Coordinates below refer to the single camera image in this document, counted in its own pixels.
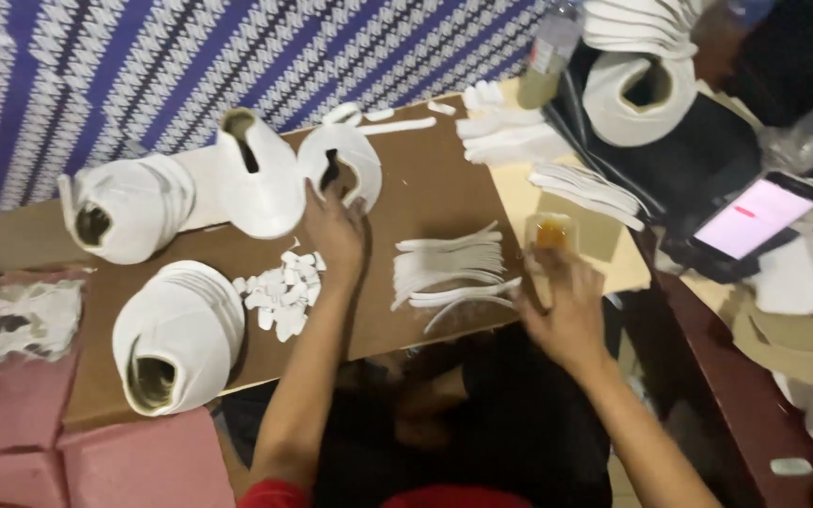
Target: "pink mat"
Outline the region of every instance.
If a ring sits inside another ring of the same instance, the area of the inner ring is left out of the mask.
[[[52,448],[71,394],[78,347],[54,363],[13,354],[0,364],[0,451]]]
[[[72,508],[233,508],[204,408],[59,438]]]
[[[56,452],[0,455],[0,506],[68,508]]]

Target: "plastic bottle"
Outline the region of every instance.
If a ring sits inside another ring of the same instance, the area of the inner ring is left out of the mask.
[[[582,0],[557,0],[541,20],[526,73],[519,78],[522,108],[541,108],[557,95],[560,74],[582,37],[581,4]]]

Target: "blue patterned fabric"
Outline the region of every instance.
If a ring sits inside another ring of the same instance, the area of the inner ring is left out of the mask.
[[[548,0],[0,0],[0,211],[83,167],[278,132],[521,70]]]

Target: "wooden table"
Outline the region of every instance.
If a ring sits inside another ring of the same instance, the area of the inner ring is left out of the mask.
[[[771,374],[733,346],[719,304],[727,288],[706,298],[712,308],[678,277],[654,270],[654,235],[636,235],[648,263],[647,291],[626,293],[623,313],[630,340],[658,402],[661,416],[687,401],[706,424],[706,433],[723,464],[718,485],[728,506],[807,508],[813,476],[781,477],[771,471],[775,458],[802,457],[813,466],[813,440],[801,411],[781,394]]]

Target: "phone screen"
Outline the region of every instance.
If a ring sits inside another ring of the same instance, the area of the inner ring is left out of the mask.
[[[735,260],[813,208],[813,201],[767,180],[746,189],[694,235]]]

